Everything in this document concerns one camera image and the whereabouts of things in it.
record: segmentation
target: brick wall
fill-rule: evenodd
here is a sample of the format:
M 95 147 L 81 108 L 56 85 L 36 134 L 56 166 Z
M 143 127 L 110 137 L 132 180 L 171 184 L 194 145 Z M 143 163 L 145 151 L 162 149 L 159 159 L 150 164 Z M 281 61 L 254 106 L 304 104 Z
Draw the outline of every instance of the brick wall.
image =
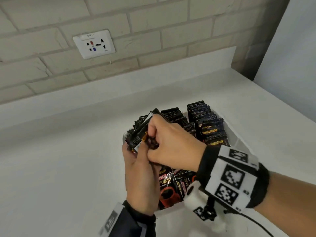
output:
M 0 103 L 237 46 L 253 78 L 289 0 L 0 0 Z M 72 37 L 109 29 L 116 53 Z

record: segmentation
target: electrical outlet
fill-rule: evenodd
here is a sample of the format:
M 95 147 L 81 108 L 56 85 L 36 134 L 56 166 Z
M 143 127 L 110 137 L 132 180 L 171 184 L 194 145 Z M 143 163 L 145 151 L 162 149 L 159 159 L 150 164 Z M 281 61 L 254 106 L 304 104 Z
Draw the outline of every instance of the electrical outlet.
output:
M 109 30 L 93 32 L 72 38 L 84 59 L 115 52 Z

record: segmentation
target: wristband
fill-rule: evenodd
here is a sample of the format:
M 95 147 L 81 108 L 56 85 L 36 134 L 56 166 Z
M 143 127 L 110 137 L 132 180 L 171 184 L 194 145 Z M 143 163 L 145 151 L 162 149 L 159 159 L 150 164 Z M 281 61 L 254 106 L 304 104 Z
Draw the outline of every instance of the wristband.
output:
M 254 208 L 266 196 L 269 172 L 257 157 L 227 146 L 208 145 L 203 153 L 197 180 L 232 212 Z

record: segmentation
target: right hand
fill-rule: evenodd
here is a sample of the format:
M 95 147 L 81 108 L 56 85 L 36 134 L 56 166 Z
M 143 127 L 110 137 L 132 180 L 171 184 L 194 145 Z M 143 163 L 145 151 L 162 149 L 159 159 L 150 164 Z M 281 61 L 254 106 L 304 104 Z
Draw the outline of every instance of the right hand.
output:
M 148 151 L 151 162 L 174 169 L 198 171 L 206 144 L 194 138 L 179 124 L 170 124 L 155 114 L 148 124 L 148 135 L 159 143 L 156 150 Z

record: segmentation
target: white countertop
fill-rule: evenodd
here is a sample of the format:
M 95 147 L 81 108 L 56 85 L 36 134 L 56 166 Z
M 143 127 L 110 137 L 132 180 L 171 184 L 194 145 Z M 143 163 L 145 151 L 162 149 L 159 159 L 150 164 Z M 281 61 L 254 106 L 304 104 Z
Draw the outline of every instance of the white countertop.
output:
M 316 184 L 316 123 L 224 69 L 0 131 L 0 236 L 97 236 L 126 197 L 122 135 L 151 109 L 204 100 L 271 171 Z M 253 210 L 246 214 L 286 236 Z M 243 217 L 220 236 L 266 236 Z M 161 217 L 157 236 L 217 236 L 187 210 Z

